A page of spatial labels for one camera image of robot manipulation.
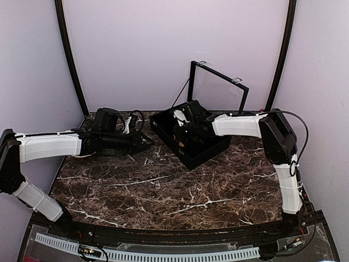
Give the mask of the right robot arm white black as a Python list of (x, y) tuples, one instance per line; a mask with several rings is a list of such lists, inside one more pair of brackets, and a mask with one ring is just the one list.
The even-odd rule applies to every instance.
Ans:
[(191, 140), (202, 142), (215, 136), (250, 136), (260, 138), (264, 154), (272, 163), (282, 195), (282, 210), (295, 215), (303, 206), (300, 179), (297, 178), (297, 137), (285, 112), (272, 110), (248, 115), (221, 114), (194, 116), (189, 108), (171, 110), (177, 121), (174, 139), (185, 147)]

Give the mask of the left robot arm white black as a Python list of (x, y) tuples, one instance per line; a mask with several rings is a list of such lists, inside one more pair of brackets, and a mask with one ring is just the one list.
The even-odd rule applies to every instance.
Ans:
[(77, 233), (77, 226), (70, 221), (70, 213), (25, 177), (21, 164), (60, 156), (84, 158), (108, 148), (136, 154), (153, 145), (154, 141), (140, 130), (129, 134), (84, 129), (16, 134), (12, 129), (6, 129), (1, 136), (1, 192), (17, 197), (54, 222), (56, 230), (65, 238), (72, 238)]

